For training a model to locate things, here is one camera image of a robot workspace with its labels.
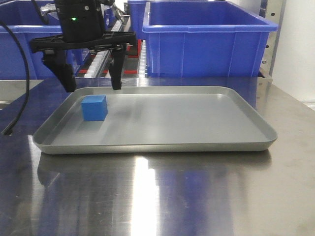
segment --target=table surface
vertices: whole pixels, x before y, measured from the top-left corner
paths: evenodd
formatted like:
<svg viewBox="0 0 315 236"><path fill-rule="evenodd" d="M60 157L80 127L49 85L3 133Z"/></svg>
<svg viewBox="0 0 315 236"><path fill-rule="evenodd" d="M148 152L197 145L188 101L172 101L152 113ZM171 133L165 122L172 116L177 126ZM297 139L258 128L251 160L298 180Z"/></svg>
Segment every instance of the table surface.
<svg viewBox="0 0 315 236"><path fill-rule="evenodd" d="M314 236L315 112L260 77L123 79L186 85L235 89L278 139L262 152L47 155L32 134L69 95L47 79L13 135L0 137L0 235ZM1 129L22 99L0 111Z"/></svg>

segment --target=tray rim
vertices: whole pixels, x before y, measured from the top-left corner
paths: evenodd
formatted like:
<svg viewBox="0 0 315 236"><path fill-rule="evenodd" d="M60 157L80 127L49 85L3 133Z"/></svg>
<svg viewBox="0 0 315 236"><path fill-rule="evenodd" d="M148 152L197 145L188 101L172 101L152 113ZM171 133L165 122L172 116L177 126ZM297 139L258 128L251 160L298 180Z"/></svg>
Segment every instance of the tray rim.
<svg viewBox="0 0 315 236"><path fill-rule="evenodd" d="M44 129L52 119L55 117L60 117L59 113L61 113L63 106L68 106L69 109L75 104L76 97L81 97L85 95L90 95L90 90L94 92L94 90L102 90L106 89L111 91L108 95L130 95L130 94L161 94L158 92L151 92L151 93L137 93L137 90L173 90L177 89L178 92L167 92L162 94L207 94L204 92L184 92L182 90L209 90L209 89L218 89L219 92L212 93L212 94L222 94L222 95L229 95L231 93L233 96L237 98L240 102L245 104L246 109L249 110L252 115L257 116L264 125L269 129L271 133L273 133L273 137L268 141L264 142L246 142L246 143L186 143L186 144L145 144L145 145L83 145L83 146L73 146L73 145L48 145L43 144L37 141L38 136L40 135L40 131ZM232 100L235 105L241 109L238 103L235 100ZM275 129L263 118L263 116L254 109L244 98L242 98L235 90L227 87L221 86L154 86L154 87L123 87L122 90L112 90L111 87L85 87L79 88L75 92L72 92L61 104L58 108L56 108L52 114L40 125L40 127L36 130L33 134L33 142L34 144L46 154L100 154L100 153L135 153L135 152L201 152L201 151L263 151L268 149L268 147L278 138L277 132ZM63 151L63 147L68 147L69 151Z"/></svg>

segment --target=blue foam block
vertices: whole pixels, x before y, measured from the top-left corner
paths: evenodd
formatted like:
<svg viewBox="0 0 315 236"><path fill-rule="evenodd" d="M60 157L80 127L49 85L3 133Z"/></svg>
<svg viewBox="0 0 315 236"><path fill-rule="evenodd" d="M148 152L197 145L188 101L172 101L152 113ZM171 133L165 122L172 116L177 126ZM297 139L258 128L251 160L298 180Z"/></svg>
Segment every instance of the blue foam block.
<svg viewBox="0 0 315 236"><path fill-rule="evenodd" d="M107 101L105 95L87 95L81 102L84 121L105 120Z"/></svg>

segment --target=metal tray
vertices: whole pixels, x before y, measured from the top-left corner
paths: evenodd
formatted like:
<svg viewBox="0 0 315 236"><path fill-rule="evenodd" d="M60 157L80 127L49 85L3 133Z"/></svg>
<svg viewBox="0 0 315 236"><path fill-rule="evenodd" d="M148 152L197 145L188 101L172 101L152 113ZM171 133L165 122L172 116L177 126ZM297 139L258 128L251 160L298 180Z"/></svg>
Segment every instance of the metal tray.
<svg viewBox="0 0 315 236"><path fill-rule="evenodd" d="M106 94L105 121L83 121L86 95ZM275 130L224 87L110 87L73 92L42 124L34 143L47 154L261 151Z"/></svg>

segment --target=blue storage box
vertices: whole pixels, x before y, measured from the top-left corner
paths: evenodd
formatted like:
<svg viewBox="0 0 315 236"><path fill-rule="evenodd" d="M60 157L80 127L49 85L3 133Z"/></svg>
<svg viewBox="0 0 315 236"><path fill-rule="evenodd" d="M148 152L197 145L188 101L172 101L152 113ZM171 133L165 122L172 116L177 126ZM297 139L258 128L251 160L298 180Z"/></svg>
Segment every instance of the blue storage box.
<svg viewBox="0 0 315 236"><path fill-rule="evenodd" d="M257 76L278 25L227 1L149 1L143 32L151 77Z"/></svg>
<svg viewBox="0 0 315 236"><path fill-rule="evenodd" d="M38 6L54 3L52 0L36 1ZM33 54L29 41L33 38L62 34L59 20L49 17L49 25L43 25L30 0L15 0L0 3L0 20L13 31L26 54L31 79L45 79L55 75L43 65L42 52ZM89 54L88 49L67 51L67 63L76 73ZM22 56L13 38L0 26L0 79L25 79Z"/></svg>
<svg viewBox="0 0 315 236"><path fill-rule="evenodd" d="M105 120L107 101L105 95L87 95L81 102L84 121Z"/></svg>
<svg viewBox="0 0 315 236"><path fill-rule="evenodd" d="M137 39L145 39L145 34L142 32L144 10L148 1L159 1L159 0L128 0L130 7L130 20L132 30L136 32Z"/></svg>

